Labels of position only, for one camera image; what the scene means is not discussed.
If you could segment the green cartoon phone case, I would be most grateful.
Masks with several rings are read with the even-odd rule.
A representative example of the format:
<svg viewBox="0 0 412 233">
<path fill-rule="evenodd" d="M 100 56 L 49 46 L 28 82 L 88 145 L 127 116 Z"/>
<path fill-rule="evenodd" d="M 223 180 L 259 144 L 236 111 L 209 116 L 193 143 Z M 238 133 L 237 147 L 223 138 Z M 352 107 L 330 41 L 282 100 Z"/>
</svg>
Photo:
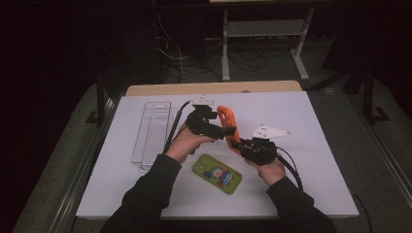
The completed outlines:
<svg viewBox="0 0 412 233">
<path fill-rule="evenodd" d="M 242 175 L 209 154 L 202 154 L 192 165 L 192 172 L 226 194 L 233 194 Z"/>
</svg>

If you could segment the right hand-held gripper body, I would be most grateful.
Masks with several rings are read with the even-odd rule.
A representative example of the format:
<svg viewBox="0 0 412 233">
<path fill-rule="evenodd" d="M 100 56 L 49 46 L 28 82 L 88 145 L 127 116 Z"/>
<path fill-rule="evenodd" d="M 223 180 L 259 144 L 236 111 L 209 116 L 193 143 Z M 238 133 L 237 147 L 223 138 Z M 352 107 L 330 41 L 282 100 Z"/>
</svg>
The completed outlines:
<svg viewBox="0 0 412 233">
<path fill-rule="evenodd" d="M 273 138 L 288 137 L 292 133 L 267 125 L 259 126 L 251 139 L 242 141 L 242 156 L 258 166 L 270 164 L 278 157 L 277 147 Z"/>
</svg>

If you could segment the person's right hand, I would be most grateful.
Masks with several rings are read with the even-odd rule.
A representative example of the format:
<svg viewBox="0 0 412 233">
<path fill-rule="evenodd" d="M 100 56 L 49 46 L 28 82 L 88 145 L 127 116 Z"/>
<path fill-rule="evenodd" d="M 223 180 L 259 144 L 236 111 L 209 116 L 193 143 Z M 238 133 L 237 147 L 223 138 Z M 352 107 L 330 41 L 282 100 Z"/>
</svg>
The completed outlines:
<svg viewBox="0 0 412 233">
<path fill-rule="evenodd" d="M 284 165 L 277 158 L 265 165 L 257 165 L 248 159 L 244 159 L 244 161 L 257 169 L 258 175 L 268 186 L 278 182 L 286 175 Z"/>
</svg>

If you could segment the wooden table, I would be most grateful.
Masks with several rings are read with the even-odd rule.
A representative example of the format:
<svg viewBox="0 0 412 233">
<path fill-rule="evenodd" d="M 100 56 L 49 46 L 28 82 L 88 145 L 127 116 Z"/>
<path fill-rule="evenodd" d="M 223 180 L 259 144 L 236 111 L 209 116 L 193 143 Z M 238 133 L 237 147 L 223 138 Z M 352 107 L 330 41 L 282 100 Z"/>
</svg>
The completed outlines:
<svg viewBox="0 0 412 233">
<path fill-rule="evenodd" d="M 301 91 L 296 81 L 259 81 L 234 83 L 170 83 L 142 84 L 130 86 L 126 96 L 212 94 L 212 93 L 248 93 Z"/>
</svg>

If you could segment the person's left hand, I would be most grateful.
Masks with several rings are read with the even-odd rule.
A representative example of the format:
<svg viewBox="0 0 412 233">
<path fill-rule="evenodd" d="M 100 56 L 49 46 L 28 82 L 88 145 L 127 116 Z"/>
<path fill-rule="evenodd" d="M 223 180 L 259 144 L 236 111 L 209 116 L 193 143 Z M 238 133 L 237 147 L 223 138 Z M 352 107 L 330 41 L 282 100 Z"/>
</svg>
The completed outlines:
<svg viewBox="0 0 412 233">
<path fill-rule="evenodd" d="M 198 149 L 202 144 L 215 142 L 215 139 L 193 134 L 185 124 L 179 129 L 169 149 L 164 153 L 179 163 L 184 163 L 187 156 Z"/>
</svg>

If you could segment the black metal stand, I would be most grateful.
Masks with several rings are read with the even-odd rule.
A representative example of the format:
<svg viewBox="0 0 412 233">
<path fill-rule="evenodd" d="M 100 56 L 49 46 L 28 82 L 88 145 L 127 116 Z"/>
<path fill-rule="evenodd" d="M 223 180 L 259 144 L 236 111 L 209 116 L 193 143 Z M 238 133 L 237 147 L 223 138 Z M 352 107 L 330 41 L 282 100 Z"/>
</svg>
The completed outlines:
<svg viewBox="0 0 412 233">
<path fill-rule="evenodd" d="M 96 110 L 91 111 L 86 119 L 86 123 L 95 123 L 97 127 L 103 124 L 105 119 L 106 97 L 102 75 L 96 81 Z"/>
<path fill-rule="evenodd" d="M 367 67 L 365 69 L 364 85 L 363 85 L 363 114 L 369 124 L 374 125 L 379 121 L 389 121 L 388 115 L 381 107 L 375 107 L 373 105 L 373 90 L 374 90 L 374 78 L 371 73 L 371 69 Z"/>
</svg>

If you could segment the clear plastic rack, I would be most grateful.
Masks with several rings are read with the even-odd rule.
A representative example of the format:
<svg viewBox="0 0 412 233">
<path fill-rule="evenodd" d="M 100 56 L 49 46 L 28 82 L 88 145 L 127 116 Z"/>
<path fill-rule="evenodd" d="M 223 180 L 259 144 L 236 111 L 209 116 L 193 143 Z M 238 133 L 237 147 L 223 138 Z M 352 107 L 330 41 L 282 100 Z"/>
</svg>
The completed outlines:
<svg viewBox="0 0 412 233">
<path fill-rule="evenodd" d="M 156 157 L 163 152 L 167 139 L 170 102 L 148 102 L 142 113 L 131 162 L 140 173 L 152 168 Z"/>
</svg>

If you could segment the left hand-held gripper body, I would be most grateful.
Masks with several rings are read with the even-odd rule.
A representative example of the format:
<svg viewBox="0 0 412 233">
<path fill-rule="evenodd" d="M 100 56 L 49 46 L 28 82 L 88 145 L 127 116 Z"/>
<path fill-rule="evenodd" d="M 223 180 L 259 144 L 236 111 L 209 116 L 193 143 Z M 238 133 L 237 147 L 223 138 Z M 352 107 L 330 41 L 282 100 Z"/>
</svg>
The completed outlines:
<svg viewBox="0 0 412 233">
<path fill-rule="evenodd" d="M 210 114 L 213 112 L 212 106 L 214 102 L 207 99 L 205 96 L 200 96 L 191 101 L 194 110 L 186 119 L 186 126 L 195 135 L 203 135 L 213 139 L 223 139 L 224 129 L 210 122 Z"/>
</svg>

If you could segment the white table mat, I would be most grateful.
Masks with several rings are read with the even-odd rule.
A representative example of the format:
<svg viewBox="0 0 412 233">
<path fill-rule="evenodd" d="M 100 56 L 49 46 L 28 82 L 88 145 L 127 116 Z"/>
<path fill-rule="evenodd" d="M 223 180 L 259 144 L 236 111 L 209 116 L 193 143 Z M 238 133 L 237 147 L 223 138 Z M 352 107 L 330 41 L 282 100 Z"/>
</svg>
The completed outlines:
<svg viewBox="0 0 412 233">
<path fill-rule="evenodd" d="M 330 217 L 357 216 L 358 209 L 335 162 L 323 129 L 308 95 L 303 91 L 212 94 L 215 105 L 229 107 L 235 114 L 239 133 L 250 137 L 260 125 L 287 131 L 276 139 L 295 162 L 303 189 L 316 207 Z M 115 113 L 98 156 L 83 199 L 79 217 L 103 218 L 120 206 L 122 196 L 139 179 L 138 165 L 132 163 L 140 120 L 149 96 L 124 97 Z M 226 194 L 196 176 L 191 168 L 208 153 L 238 171 L 242 181 Z M 168 219 L 267 218 L 277 212 L 266 193 L 257 170 L 230 150 L 224 141 L 204 144 L 184 163 L 174 184 Z"/>
</svg>

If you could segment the orange phone case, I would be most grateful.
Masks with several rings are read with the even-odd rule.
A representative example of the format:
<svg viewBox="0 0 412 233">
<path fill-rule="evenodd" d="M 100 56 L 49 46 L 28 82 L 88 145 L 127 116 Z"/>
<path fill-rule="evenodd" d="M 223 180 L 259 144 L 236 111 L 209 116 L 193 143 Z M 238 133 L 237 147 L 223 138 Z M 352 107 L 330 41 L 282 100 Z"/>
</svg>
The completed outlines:
<svg viewBox="0 0 412 233">
<path fill-rule="evenodd" d="M 221 125 L 223 128 L 226 128 L 226 127 L 236 127 L 237 128 L 237 123 L 234 117 L 234 113 L 230 108 L 225 107 L 225 106 L 219 106 L 218 115 L 219 115 Z M 237 129 L 234 135 L 227 135 L 225 136 L 225 139 L 230 149 L 231 149 L 230 147 L 231 140 L 239 142 L 239 143 L 241 142 Z M 240 150 L 232 150 L 232 151 L 234 151 L 237 154 L 241 154 Z"/>
</svg>

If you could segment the white metal desk frame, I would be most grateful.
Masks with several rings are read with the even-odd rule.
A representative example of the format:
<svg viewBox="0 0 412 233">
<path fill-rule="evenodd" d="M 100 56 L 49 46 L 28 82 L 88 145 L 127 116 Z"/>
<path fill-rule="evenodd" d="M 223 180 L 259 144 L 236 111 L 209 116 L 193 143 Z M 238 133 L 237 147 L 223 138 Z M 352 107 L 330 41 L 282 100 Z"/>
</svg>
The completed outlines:
<svg viewBox="0 0 412 233">
<path fill-rule="evenodd" d="M 227 55 L 227 41 L 229 38 L 265 37 L 265 36 L 297 36 L 298 42 L 290 49 L 295 68 L 303 81 L 309 80 L 309 75 L 301 60 L 300 54 L 315 12 L 309 8 L 305 18 L 300 19 L 271 19 L 271 20 L 246 20 L 232 21 L 228 19 L 228 12 L 223 12 L 223 55 L 222 72 L 223 81 L 230 80 Z"/>
</svg>

